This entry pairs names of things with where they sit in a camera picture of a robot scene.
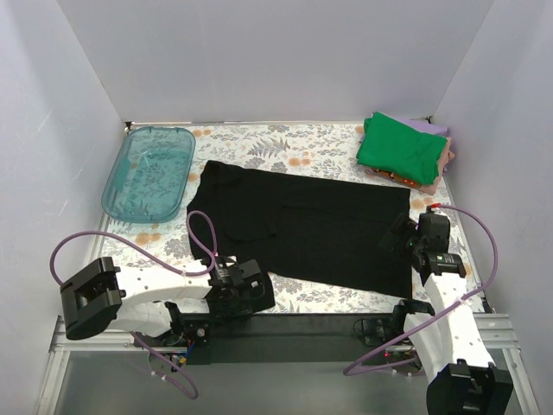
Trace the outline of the black t-shirt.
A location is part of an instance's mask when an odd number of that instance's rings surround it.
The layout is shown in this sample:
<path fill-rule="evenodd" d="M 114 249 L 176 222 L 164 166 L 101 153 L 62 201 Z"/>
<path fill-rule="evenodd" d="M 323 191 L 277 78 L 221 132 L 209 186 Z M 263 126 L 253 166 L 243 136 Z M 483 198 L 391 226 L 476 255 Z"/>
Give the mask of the black t-shirt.
<path fill-rule="evenodd" d="M 218 253 L 254 259 L 264 272 L 410 298 L 411 267 L 380 246 L 399 215 L 410 212 L 406 188 L 287 175 L 210 161 L 187 206 Z"/>

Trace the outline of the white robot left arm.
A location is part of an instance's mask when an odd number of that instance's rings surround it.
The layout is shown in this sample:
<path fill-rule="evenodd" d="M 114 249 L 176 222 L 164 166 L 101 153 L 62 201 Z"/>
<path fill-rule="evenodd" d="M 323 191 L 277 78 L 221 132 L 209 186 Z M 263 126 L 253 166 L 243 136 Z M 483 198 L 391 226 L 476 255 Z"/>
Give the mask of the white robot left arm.
<path fill-rule="evenodd" d="M 112 258 L 95 259 L 60 288 L 66 337 L 92 338 L 107 329 L 137 332 L 167 346 L 193 331 L 183 303 L 207 305 L 206 316 L 226 322 L 275 305 L 270 277 L 257 261 L 234 257 L 197 259 L 184 271 L 118 267 Z"/>

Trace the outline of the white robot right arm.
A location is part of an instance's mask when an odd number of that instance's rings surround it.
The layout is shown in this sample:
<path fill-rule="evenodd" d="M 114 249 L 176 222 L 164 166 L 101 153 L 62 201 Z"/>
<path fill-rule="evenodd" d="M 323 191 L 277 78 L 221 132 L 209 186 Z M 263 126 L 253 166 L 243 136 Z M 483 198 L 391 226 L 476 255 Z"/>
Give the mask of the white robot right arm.
<path fill-rule="evenodd" d="M 428 378 L 430 414 L 503 414 L 513 391 L 510 373 L 496 366 L 478 330 L 467 293 L 466 269 L 449 251 L 450 221 L 432 210 L 418 220 L 400 214 L 380 245 L 406 260 L 428 302 L 395 306 L 392 336 L 411 343 Z"/>

